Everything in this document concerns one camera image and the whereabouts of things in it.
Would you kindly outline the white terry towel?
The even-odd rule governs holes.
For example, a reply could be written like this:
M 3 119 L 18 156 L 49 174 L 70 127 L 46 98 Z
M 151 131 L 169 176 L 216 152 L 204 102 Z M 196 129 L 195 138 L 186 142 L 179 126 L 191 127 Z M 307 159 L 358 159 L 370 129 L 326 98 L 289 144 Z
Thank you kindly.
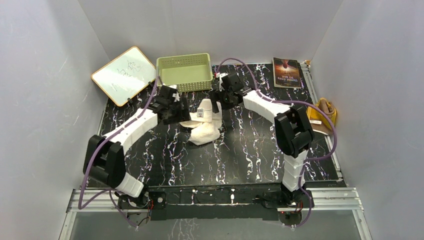
M 190 120 L 180 122 L 182 127 L 191 129 L 189 141 L 196 146 L 208 144 L 217 140 L 222 126 L 222 107 L 217 102 L 218 113 L 213 113 L 212 102 L 204 98 L 196 112 L 190 112 Z

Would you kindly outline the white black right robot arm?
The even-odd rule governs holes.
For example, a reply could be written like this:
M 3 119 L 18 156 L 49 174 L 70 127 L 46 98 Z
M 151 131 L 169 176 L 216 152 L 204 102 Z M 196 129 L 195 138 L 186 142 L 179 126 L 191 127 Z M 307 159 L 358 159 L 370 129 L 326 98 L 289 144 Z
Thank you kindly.
M 314 131 L 303 107 L 290 107 L 278 103 L 246 86 L 236 73 L 216 74 L 218 84 L 209 93 L 212 112 L 220 113 L 243 105 L 274 124 L 276 143 L 284 156 L 282 202 L 295 207 L 302 199 L 299 190 L 304 189 L 305 161 Z

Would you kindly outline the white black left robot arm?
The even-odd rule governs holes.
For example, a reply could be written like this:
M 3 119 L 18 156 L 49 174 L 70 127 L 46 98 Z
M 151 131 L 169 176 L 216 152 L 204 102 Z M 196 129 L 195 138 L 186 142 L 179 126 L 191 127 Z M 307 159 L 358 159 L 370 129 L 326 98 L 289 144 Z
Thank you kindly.
M 159 124 L 170 125 L 189 121 L 187 101 L 180 97 L 176 85 L 163 85 L 146 108 L 139 108 L 122 125 L 103 135 L 93 135 L 87 145 L 83 165 L 86 179 L 95 179 L 130 197 L 137 208 L 149 203 L 144 184 L 131 176 L 125 165 L 125 155 L 145 133 Z

